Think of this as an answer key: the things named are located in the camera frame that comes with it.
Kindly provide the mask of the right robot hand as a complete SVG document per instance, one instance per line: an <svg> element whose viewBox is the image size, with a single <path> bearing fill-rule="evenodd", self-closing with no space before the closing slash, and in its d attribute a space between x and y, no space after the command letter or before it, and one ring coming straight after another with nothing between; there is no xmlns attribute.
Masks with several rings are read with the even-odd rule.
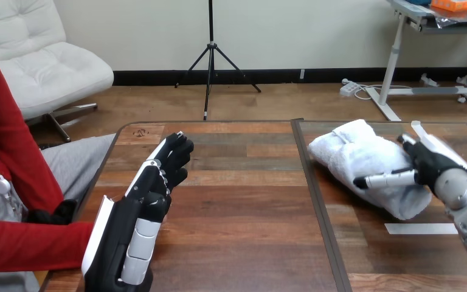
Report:
<svg viewBox="0 0 467 292"><path fill-rule="evenodd" d="M442 140L427 133L421 122L415 120L411 122L411 127L418 138L402 134L397 141L410 156L412 166L391 173L356 177L353 184L357 188L379 189L414 184L432 186L447 170L459 169L467 173L467 162Z"/></svg>

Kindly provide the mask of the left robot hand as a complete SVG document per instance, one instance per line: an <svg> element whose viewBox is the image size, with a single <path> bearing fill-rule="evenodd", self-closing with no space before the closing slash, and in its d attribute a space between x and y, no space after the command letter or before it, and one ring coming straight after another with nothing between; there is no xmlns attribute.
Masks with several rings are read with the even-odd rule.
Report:
<svg viewBox="0 0 467 292"><path fill-rule="evenodd" d="M188 176L194 149L183 132L167 136L141 164L118 201L104 196L81 271L85 291L150 291L157 235L173 189Z"/></svg>

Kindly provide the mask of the person's hand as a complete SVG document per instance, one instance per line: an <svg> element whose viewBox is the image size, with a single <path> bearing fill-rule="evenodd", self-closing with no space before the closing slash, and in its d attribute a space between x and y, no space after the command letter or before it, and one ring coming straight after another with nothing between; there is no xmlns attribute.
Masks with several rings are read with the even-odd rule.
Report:
<svg viewBox="0 0 467 292"><path fill-rule="evenodd" d="M26 223L68 225L72 223L78 203L76 200L62 201L53 212L47 210L31 210L26 216Z"/></svg>

